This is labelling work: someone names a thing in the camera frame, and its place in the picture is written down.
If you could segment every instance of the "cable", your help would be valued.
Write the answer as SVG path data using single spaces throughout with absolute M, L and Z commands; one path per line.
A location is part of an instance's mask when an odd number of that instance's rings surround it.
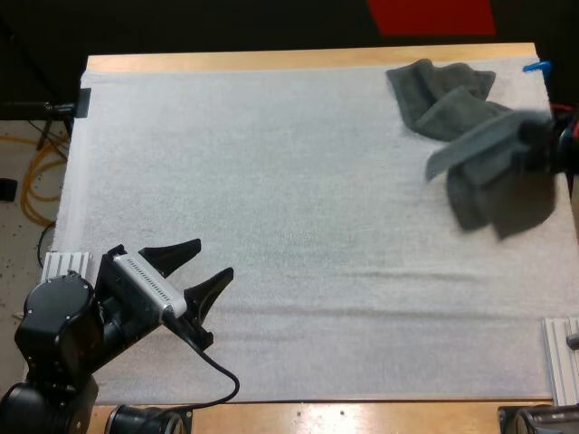
M 41 135 L 40 138 L 38 140 L 36 149 L 40 150 L 43 148 L 44 142 L 47 141 L 48 144 L 50 146 L 52 146 L 54 148 L 54 150 L 56 151 L 56 153 L 62 157 L 62 159 L 64 159 L 65 161 L 68 161 L 68 158 L 66 157 L 66 155 L 58 148 L 58 146 L 61 146 L 62 143 L 66 142 L 65 139 L 63 139 L 62 137 L 58 137 L 56 136 L 54 133 L 50 132 L 50 127 L 52 122 L 51 121 L 47 121 L 44 125 L 44 129 L 41 129 L 39 127 L 37 127 L 35 124 L 32 123 L 32 121 L 27 120 L 26 122 L 28 122 L 31 126 L 33 126 L 36 130 L 40 131 Z M 51 139 L 50 137 L 48 137 L 49 135 L 55 136 L 57 142 L 54 142 L 53 139 Z
M 13 142 L 22 143 L 24 145 L 34 145 L 36 146 L 36 141 L 30 138 L 17 137 L 17 136 L 0 136 L 0 142 Z
M 32 191 L 33 180 L 53 167 L 58 165 L 64 165 L 66 161 L 59 155 L 59 159 L 55 161 L 51 161 L 44 165 L 41 165 L 42 161 L 49 156 L 50 154 L 55 154 L 56 151 L 51 146 L 43 147 L 36 155 L 33 157 L 28 171 L 23 179 L 22 184 L 22 191 L 20 195 L 20 206 L 26 218 L 33 223 L 38 224 L 39 226 L 43 226 L 44 228 L 52 223 L 51 219 L 48 219 L 41 215 L 31 204 L 29 195 L 31 195 L 34 199 L 41 201 L 41 202 L 56 202 L 59 200 L 60 196 L 52 196 L 52 197 L 42 197 L 39 194 Z
M 38 244 L 36 245 L 36 258 L 38 259 L 38 265 L 40 265 L 41 269 L 44 268 L 44 264 L 43 264 L 43 260 L 40 257 L 40 250 L 43 246 L 44 237 L 46 236 L 48 231 L 54 227 L 54 224 L 55 224 L 55 222 L 52 222 L 51 224 L 49 224 L 48 226 L 46 226 L 43 229 L 43 232 L 40 234 L 40 238 L 38 239 Z
M 158 419 L 158 418 L 160 418 L 160 417 L 162 417 L 162 416 L 164 416 L 167 413 L 170 413 L 172 411 L 176 411 L 176 410 L 193 411 L 193 410 L 199 410 L 199 409 L 206 409 L 207 407 L 213 407 L 214 405 L 218 405 L 218 404 L 223 404 L 224 402 L 231 400 L 235 395 L 237 395 L 237 392 L 240 389 L 239 379 L 235 376 L 235 374 L 233 374 L 230 371 L 223 368 L 214 359 L 212 359 L 207 354 L 205 354 L 201 350 L 201 348 L 199 348 L 197 346 L 197 344 L 195 342 L 193 342 L 193 340 L 189 337 L 184 325 L 175 317 L 175 314 L 173 313 L 173 309 L 169 308 L 169 309 L 165 310 L 165 312 L 163 313 L 163 322 L 165 323 L 165 326 L 169 330 L 171 330 L 173 333 L 175 333 L 177 336 L 179 336 L 182 340 L 184 340 L 191 348 L 193 348 L 193 350 L 197 353 L 197 355 L 199 355 L 199 357 L 201 357 L 204 361 L 206 361 L 207 364 L 209 364 L 211 367 L 213 367 L 216 371 L 219 371 L 220 373 L 222 373 L 226 377 L 230 378 L 234 384 L 233 391 L 231 393 L 229 393 L 227 396 L 224 396 L 224 397 L 222 397 L 218 400 L 215 400 L 215 401 L 209 401 L 209 402 L 204 402 L 204 403 L 200 403 L 200 404 L 178 405 L 176 407 L 164 409 L 164 410 L 160 411 L 159 413 L 157 413 L 155 416 L 153 416 L 151 419 L 145 420 L 143 423 L 141 423 L 131 434 L 138 434 L 143 428 L 146 427 L 146 425 L 149 422 L 151 422 L 155 419 Z
M 26 122 L 28 122 L 30 124 L 30 126 L 33 127 L 34 129 L 36 129 L 39 133 L 44 133 L 43 129 L 38 127 L 37 125 L 35 125 L 31 120 L 26 120 Z M 69 139 L 67 137 L 61 137 L 57 134 L 54 134 L 52 131 L 48 131 L 47 135 L 52 136 L 53 139 L 55 139 L 61 143 L 68 143 L 69 142 Z
M 31 204 L 29 195 L 32 196 L 35 200 L 40 202 L 56 202 L 60 199 L 60 195 L 50 196 L 50 197 L 43 197 L 40 196 L 38 193 L 33 191 L 33 180 L 43 174 L 45 171 L 56 167 L 58 165 L 64 165 L 68 161 L 68 157 L 58 148 L 58 145 L 62 143 L 67 143 L 65 139 L 59 139 L 60 141 L 54 142 L 52 139 L 47 137 L 47 140 L 51 144 L 51 146 L 44 146 L 40 149 L 36 155 L 31 160 L 28 170 L 24 175 L 24 179 L 22 181 L 22 189 L 20 194 L 20 207 L 22 208 L 22 212 L 24 216 L 30 220 L 31 222 L 38 224 L 39 226 L 43 226 L 44 228 L 52 223 L 52 219 L 48 219 L 40 214 Z M 29 138 L 24 137 L 17 137 L 17 136 L 0 136 L 0 142 L 11 142 L 11 143 L 20 143 L 24 145 L 37 145 L 36 140 L 32 140 Z M 51 161 L 44 165 L 41 165 L 43 160 L 48 157 L 50 154 L 56 154 L 59 159 L 56 161 Z

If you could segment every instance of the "wooden table edge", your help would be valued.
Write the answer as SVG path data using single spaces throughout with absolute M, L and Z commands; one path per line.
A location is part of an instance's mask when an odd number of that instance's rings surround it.
M 421 58 L 433 61 L 469 61 L 536 57 L 533 43 L 425 45 L 411 47 L 296 50 L 275 52 L 185 52 L 90 56 L 87 71 L 183 72 L 251 71 L 301 68 L 335 68 L 407 63 Z

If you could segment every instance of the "gray towel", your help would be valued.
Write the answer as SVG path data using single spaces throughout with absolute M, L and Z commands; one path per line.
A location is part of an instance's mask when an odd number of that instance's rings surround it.
M 486 101 L 495 81 L 492 71 L 475 71 L 465 63 L 437 68 L 422 59 L 386 74 L 404 124 L 426 137 L 452 141 L 508 111 Z
M 449 171 L 447 194 L 463 230 L 473 231 L 491 224 L 503 239 L 531 229 L 551 215 L 555 208 L 553 176 L 521 170 L 516 164 L 532 153 L 536 145 L 519 134 L 521 125 L 525 122 L 548 125 L 548 120 L 548 114 L 505 113 L 429 158 L 427 180 Z

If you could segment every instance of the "red object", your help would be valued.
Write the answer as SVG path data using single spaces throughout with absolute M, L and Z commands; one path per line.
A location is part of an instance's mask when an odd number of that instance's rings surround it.
M 383 36 L 495 35 L 489 0 L 368 0 Z

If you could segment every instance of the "black cable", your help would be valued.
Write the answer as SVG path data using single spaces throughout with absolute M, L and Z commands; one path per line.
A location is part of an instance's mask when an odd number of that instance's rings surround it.
M 34 129 L 38 130 L 40 133 L 43 132 L 43 129 L 40 128 L 40 127 L 38 127 L 37 125 L 35 125 L 31 120 L 26 120 L 26 122 L 28 122 L 31 127 L 33 127 Z M 47 134 L 48 134 L 48 136 L 52 136 L 52 137 L 54 137 L 54 138 L 57 139 L 57 140 L 62 140 L 62 137 L 60 137 L 60 136 L 57 135 L 57 134 L 54 134 L 52 131 L 48 131 Z
M 38 259 L 38 265 L 40 265 L 40 268 L 43 269 L 44 268 L 44 264 L 43 264 L 43 260 L 40 257 L 40 250 L 43 246 L 43 240 L 44 237 L 46 236 L 46 233 L 54 227 L 55 222 L 52 222 L 51 224 L 49 224 L 48 226 L 46 226 L 43 229 L 43 232 L 40 234 L 40 239 L 38 239 L 38 244 L 36 245 L 36 258 Z
M 193 411 L 193 410 L 199 410 L 199 409 L 205 409 L 207 407 L 213 407 L 214 405 L 218 405 L 218 404 L 223 404 L 224 402 L 227 402 L 229 400 L 231 400 L 235 395 L 237 395 L 237 392 L 240 389 L 240 383 L 239 383 L 239 379 L 230 371 L 226 370 L 225 368 L 223 368 L 220 364 L 218 364 L 214 359 L 212 359 L 211 357 L 209 357 L 207 354 L 205 354 L 201 348 L 199 348 L 197 346 L 197 344 L 195 342 L 193 342 L 193 340 L 189 337 L 187 330 L 185 329 L 184 325 L 175 317 L 173 310 L 172 309 L 167 309 L 164 314 L 163 314 L 163 321 L 165 323 L 165 326 L 171 330 L 173 333 L 175 333 L 177 336 L 179 336 L 182 340 L 184 340 L 191 348 L 193 348 L 193 350 L 197 353 L 197 355 L 199 355 L 199 357 L 201 357 L 204 361 L 206 361 L 211 367 L 213 367 L 216 371 L 219 371 L 220 373 L 222 373 L 223 375 L 225 375 L 226 377 L 230 378 L 233 381 L 234 387 L 233 387 L 233 391 L 231 393 L 229 393 L 227 396 L 224 396 L 218 400 L 215 401 L 209 401 L 209 402 L 203 402 L 200 404 L 188 404 L 188 405 L 179 405 L 176 407 L 171 407 L 168 409 L 164 409 L 162 411 L 160 411 L 159 413 L 157 413 L 155 416 L 153 416 L 151 419 L 145 420 L 143 421 L 133 432 L 132 434 L 138 434 L 143 428 L 146 427 L 146 425 L 153 421 L 156 420 L 158 418 L 161 418 L 163 416 L 165 416 L 167 413 L 170 413 L 172 411 L 176 411 L 176 410 L 189 410 L 189 411 Z
M 52 146 L 54 148 L 54 150 L 58 153 L 59 156 L 61 156 L 61 158 L 64 161 L 69 161 L 68 157 L 58 148 L 58 146 L 62 146 L 62 148 L 66 151 L 69 150 L 68 147 L 63 146 L 62 144 L 58 144 L 53 142 L 48 136 L 52 135 L 55 136 L 57 138 L 59 138 L 58 136 L 56 136 L 54 133 L 51 133 L 50 131 L 47 130 L 47 128 L 49 127 L 49 123 L 46 122 L 46 126 L 44 127 L 44 129 L 41 129 L 40 127 L 37 127 L 35 124 L 33 124 L 32 121 L 30 120 L 26 120 L 26 122 L 28 122 L 32 127 L 34 127 L 35 129 L 37 129 L 38 131 L 41 132 L 41 136 L 40 139 L 38 140 L 38 146 L 36 147 L 36 149 L 42 149 L 43 145 L 44 145 L 44 141 L 48 141 L 48 143 L 50 144 L 50 146 Z

